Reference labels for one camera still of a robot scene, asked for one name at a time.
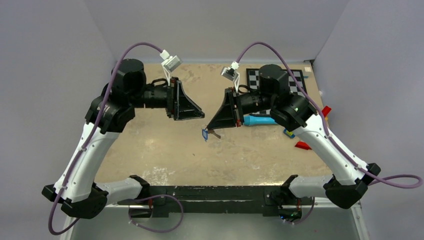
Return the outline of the blue plastic key tag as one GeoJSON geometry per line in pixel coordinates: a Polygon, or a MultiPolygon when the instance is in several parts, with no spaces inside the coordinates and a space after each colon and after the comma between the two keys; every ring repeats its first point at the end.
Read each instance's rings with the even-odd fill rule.
{"type": "Polygon", "coordinates": [[[208,138],[209,138],[208,130],[207,129],[202,129],[201,130],[201,135],[202,135],[202,138],[204,139],[204,141],[207,142],[208,141],[208,138]]]}

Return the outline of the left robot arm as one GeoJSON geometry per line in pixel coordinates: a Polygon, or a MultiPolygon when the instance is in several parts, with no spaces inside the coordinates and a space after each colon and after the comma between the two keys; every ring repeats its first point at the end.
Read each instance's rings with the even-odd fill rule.
{"type": "Polygon", "coordinates": [[[113,84],[106,88],[111,92],[103,90],[90,104],[80,141],[65,172],[42,190],[43,196],[59,203],[69,217],[92,219],[110,204],[132,200],[142,205],[148,201],[150,185],[140,176],[108,183],[94,181],[107,152],[135,117],[137,108],[164,109],[175,121],[205,117],[177,77],[147,83],[144,64],[137,59],[124,59],[113,84]]]}

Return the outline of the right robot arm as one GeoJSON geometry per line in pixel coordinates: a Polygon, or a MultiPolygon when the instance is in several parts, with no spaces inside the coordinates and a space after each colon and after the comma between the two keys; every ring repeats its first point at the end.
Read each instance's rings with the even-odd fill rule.
{"type": "Polygon", "coordinates": [[[355,157],[325,128],[325,119],[317,108],[304,96],[290,92],[289,75],[280,66],[262,66],[258,79],[258,89],[243,94],[233,87],[224,91],[222,105],[207,124],[207,131],[240,127],[245,115],[268,110],[277,124],[306,143],[331,170],[329,176],[290,176],[281,187],[282,200],[292,204],[303,197],[327,198],[336,206],[349,209],[366,193],[372,175],[378,175],[380,167],[355,157]]]}

